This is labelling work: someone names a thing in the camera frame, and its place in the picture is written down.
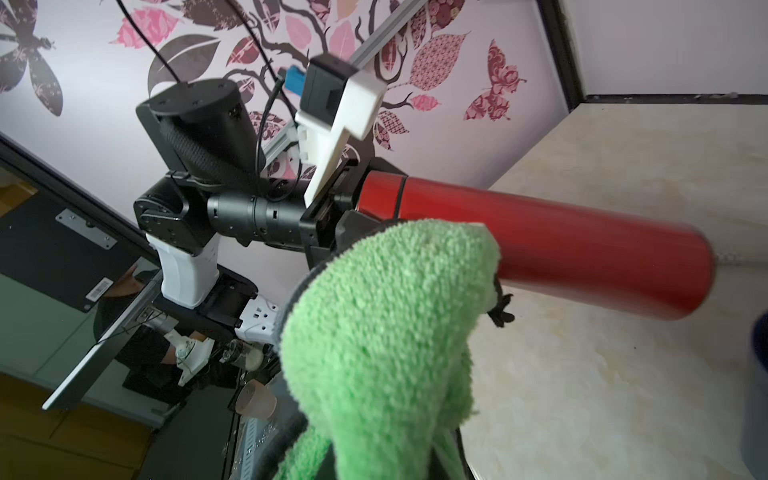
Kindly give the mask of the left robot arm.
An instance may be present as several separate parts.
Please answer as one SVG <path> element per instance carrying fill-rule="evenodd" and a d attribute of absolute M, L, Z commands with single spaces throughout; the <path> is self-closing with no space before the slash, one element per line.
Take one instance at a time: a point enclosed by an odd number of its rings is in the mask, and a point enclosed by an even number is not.
<path fill-rule="evenodd" d="M 379 157 L 345 160 L 306 206 L 306 183 L 281 188 L 258 175 L 264 155 L 233 81 L 177 83 L 136 114 L 168 171 L 135 201 L 135 216 L 160 256 L 163 296 L 190 310 L 220 277 L 220 237 L 301 252 L 315 267 L 339 250 L 337 226 L 367 174 L 397 170 Z"/>

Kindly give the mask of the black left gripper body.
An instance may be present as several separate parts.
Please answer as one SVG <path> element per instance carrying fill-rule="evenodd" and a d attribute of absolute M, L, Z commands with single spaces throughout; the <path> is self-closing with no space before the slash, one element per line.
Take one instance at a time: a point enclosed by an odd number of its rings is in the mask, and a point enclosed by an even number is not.
<path fill-rule="evenodd" d="M 379 157 L 342 161 L 299 220 L 308 267 L 396 219 L 406 179 Z"/>

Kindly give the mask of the red thermos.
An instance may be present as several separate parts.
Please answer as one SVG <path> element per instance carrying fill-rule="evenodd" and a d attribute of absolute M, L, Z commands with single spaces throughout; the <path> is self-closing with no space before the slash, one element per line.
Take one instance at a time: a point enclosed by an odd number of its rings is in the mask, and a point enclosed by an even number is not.
<path fill-rule="evenodd" d="M 634 215 L 373 171 L 359 212 L 378 220 L 478 223 L 498 243 L 498 276 L 521 289 L 646 317 L 697 310 L 715 278 L 697 230 Z"/>

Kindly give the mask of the green and grey cloth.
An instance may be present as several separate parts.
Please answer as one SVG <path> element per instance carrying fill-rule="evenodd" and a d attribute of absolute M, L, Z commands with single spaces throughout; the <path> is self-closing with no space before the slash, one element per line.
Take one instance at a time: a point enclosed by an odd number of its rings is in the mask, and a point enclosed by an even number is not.
<path fill-rule="evenodd" d="M 378 227 L 316 267 L 285 308 L 284 378 L 307 428 L 277 477 L 461 479 L 470 336 L 496 303 L 481 224 Z"/>

